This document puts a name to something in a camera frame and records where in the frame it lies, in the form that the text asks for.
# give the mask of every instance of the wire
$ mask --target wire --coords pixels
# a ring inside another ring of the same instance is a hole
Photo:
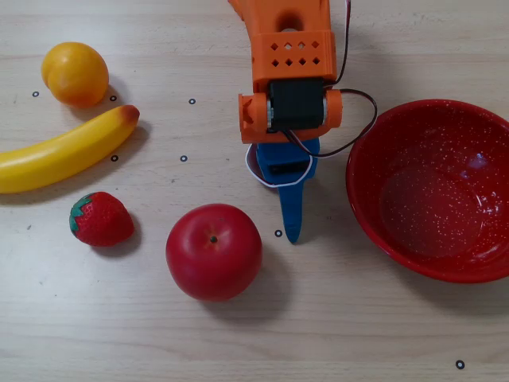
[[[308,164],[308,168],[306,169],[306,171],[302,174],[301,177],[299,177],[296,181],[292,181],[290,183],[282,183],[282,184],[275,184],[275,183],[269,183],[268,181],[266,181],[265,179],[259,177],[256,172],[251,168],[251,164],[250,164],[250,161],[249,161],[249,156],[251,154],[251,150],[253,150],[254,147],[253,145],[249,145],[249,147],[247,148],[247,152],[246,152],[246,167],[247,169],[249,170],[249,172],[251,173],[251,175],[257,180],[259,181],[260,183],[262,183],[264,186],[266,187],[269,187],[271,189],[278,189],[280,187],[290,187],[292,185],[298,185],[301,181],[304,181],[305,178],[308,176],[308,173],[309,171],[311,171],[311,169],[313,168],[313,162],[314,162],[314,159],[311,155],[309,155],[309,164]]]
[[[341,151],[343,151],[344,149],[350,147],[355,142],[357,142],[359,139],[361,139],[364,135],[366,135],[367,132],[369,130],[371,130],[371,128],[376,123],[376,120],[377,120],[377,118],[379,116],[379,107],[376,104],[376,101],[375,101],[375,99],[373,97],[371,97],[369,94],[367,94],[365,92],[362,92],[362,91],[356,90],[356,89],[340,89],[340,92],[345,93],[345,94],[348,94],[348,93],[357,94],[358,96],[362,96],[365,99],[367,99],[368,101],[370,101],[371,104],[373,105],[373,109],[374,109],[373,118],[371,119],[369,124],[360,132],[360,134],[357,135],[357,137],[355,139],[351,140],[349,143],[347,143],[346,145],[340,147],[339,149],[331,151],[330,153],[326,153],[326,154],[313,154],[311,151],[309,151],[306,148],[306,146],[304,146],[304,143],[302,143],[302,141],[297,137],[297,135],[292,130],[282,131],[282,133],[288,138],[289,142],[291,142],[294,145],[298,146],[302,151],[307,153],[307,155],[309,155],[310,157],[313,157],[313,158],[329,158],[329,157],[332,157],[333,155],[339,154]]]
[[[343,55],[343,64],[341,65],[341,71],[340,75],[337,77],[337,80],[325,84],[326,88],[331,88],[334,85],[337,85],[341,79],[343,78],[344,70],[347,67],[347,59],[348,59],[348,41],[350,37],[350,18],[352,15],[352,0],[345,0],[346,5],[346,15],[345,15],[345,22],[344,22],[344,55]]]

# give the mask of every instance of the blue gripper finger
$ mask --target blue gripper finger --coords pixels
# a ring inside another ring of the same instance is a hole
[[[281,187],[278,191],[286,237],[290,243],[295,244],[301,234],[304,182],[289,187]]]
[[[312,153],[320,151],[318,138],[303,142]],[[269,183],[284,185],[298,181],[307,170],[309,156],[292,143],[262,143],[256,150],[256,159],[263,177]],[[304,182],[314,176],[317,160],[300,183],[278,187],[286,236],[296,243],[302,226],[302,193]]]

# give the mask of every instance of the black cable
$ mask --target black cable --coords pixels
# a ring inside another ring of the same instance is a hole
[[[366,135],[367,132],[375,125],[376,119],[379,116],[379,107],[376,104],[375,99],[373,97],[371,97],[369,94],[367,94],[365,92],[362,92],[360,90],[356,90],[356,89],[340,89],[340,92],[341,93],[345,93],[345,94],[348,94],[348,93],[357,94],[358,96],[364,97],[365,99],[367,99],[368,101],[371,102],[371,104],[373,105],[374,111],[375,111],[375,113],[373,114],[373,119],[360,132],[360,134],[357,135],[357,137],[355,139],[353,139],[352,141],[350,141],[346,145],[340,147],[339,149],[331,151],[330,153],[327,153],[327,154],[314,154],[314,153],[312,153],[311,151],[309,151],[306,148],[306,146],[304,146],[304,143],[302,143],[302,141],[297,137],[297,135],[292,130],[282,131],[282,133],[288,138],[289,142],[291,142],[294,145],[298,146],[302,151],[306,152],[307,155],[310,155],[310,156],[312,156],[314,158],[328,158],[328,157],[332,157],[333,155],[336,155],[336,154],[340,153],[344,149],[346,149],[349,146],[353,145],[355,142],[357,142],[359,139],[361,139],[364,135]]]
[[[344,70],[347,67],[347,58],[348,58],[348,41],[350,39],[350,17],[352,15],[352,0],[346,1],[346,22],[345,22],[345,31],[344,31],[344,55],[343,55],[343,64],[341,65],[340,75],[337,77],[337,80],[328,84],[325,84],[326,88],[330,88],[334,85],[337,85],[341,79],[343,78]]]

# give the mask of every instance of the plastic fruit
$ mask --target plastic fruit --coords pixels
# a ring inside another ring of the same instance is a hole
[[[173,227],[166,259],[177,285],[206,301],[225,301],[245,290],[262,265],[255,224],[230,205],[193,209]]]
[[[111,247],[131,237],[134,224],[122,202],[109,193],[91,193],[72,206],[72,234],[94,247]]]
[[[0,193],[37,189],[85,170],[129,137],[139,115],[132,105],[120,106],[59,137],[0,153]]]
[[[90,46],[64,42],[51,49],[42,62],[42,79],[61,103],[91,107],[108,89],[108,68]]]

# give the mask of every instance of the wood grain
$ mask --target wood grain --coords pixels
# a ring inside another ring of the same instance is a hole
[[[121,103],[142,113],[117,162],[0,196],[2,382],[509,380],[509,280],[451,285],[391,262],[348,205],[348,153],[321,161],[306,183],[301,242],[275,237],[278,197],[243,164],[237,94],[251,93],[250,44],[226,0],[0,0],[0,9],[0,150]],[[450,98],[509,119],[508,14],[506,0],[355,0],[344,86],[371,93],[382,111]],[[332,20],[339,43],[341,0]],[[40,65],[62,41],[104,56],[117,101],[76,112],[54,100]],[[348,98],[325,149],[354,137],[369,112]],[[137,221],[115,250],[68,231],[72,204],[97,190]],[[173,224],[208,202],[243,209],[265,245],[252,287],[219,305],[181,293],[164,256]]]

